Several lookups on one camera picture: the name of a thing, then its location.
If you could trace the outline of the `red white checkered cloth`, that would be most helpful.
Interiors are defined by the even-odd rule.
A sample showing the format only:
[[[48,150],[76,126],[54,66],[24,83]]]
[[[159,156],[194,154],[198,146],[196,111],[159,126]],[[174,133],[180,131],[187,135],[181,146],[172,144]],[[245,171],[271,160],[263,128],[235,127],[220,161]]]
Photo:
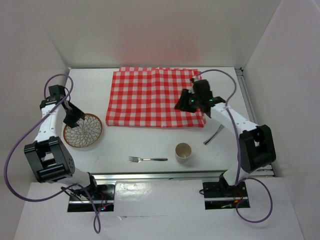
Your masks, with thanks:
[[[107,126],[203,128],[203,113],[175,109],[183,89],[190,89],[196,68],[122,67],[112,76]]]

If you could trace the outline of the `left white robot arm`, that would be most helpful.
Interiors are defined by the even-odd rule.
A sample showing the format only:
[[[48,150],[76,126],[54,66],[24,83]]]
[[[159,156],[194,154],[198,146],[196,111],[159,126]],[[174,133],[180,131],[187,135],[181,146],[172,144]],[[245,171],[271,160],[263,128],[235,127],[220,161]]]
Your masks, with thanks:
[[[66,88],[53,85],[49,96],[41,101],[42,123],[34,142],[24,146],[24,154],[35,178],[40,183],[80,184],[81,194],[88,200],[97,197],[99,187],[93,175],[75,166],[72,155],[61,140],[62,124],[78,127],[85,113],[65,100]]]

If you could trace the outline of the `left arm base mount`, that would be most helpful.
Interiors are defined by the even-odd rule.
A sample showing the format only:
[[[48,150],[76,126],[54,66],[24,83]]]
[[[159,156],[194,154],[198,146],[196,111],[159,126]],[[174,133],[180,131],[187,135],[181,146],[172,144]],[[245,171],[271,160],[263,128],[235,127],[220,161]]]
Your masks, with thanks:
[[[98,212],[113,212],[115,199],[115,183],[98,184],[96,188],[87,187],[93,203]],[[88,213],[93,212],[92,204],[81,188],[71,188],[66,193],[69,196],[67,212],[68,213]]]

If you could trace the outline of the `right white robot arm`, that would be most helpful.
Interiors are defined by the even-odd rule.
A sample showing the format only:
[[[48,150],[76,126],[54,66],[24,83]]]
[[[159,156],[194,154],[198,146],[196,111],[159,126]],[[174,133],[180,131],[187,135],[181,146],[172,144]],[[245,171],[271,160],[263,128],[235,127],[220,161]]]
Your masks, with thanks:
[[[192,88],[182,90],[175,109],[188,113],[199,110],[235,135],[236,163],[222,173],[218,181],[220,194],[230,196],[241,180],[276,160],[271,128],[246,119],[229,106],[228,100],[214,97],[206,79],[191,79],[191,82]]]

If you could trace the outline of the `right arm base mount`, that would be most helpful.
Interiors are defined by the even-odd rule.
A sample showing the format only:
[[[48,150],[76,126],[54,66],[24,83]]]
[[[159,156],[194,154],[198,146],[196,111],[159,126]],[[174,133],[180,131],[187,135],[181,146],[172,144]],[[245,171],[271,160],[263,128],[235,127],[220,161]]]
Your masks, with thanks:
[[[198,192],[204,198],[205,210],[235,209],[237,204],[240,209],[251,207],[247,186],[244,182],[231,189],[222,190],[218,178],[204,178]]]

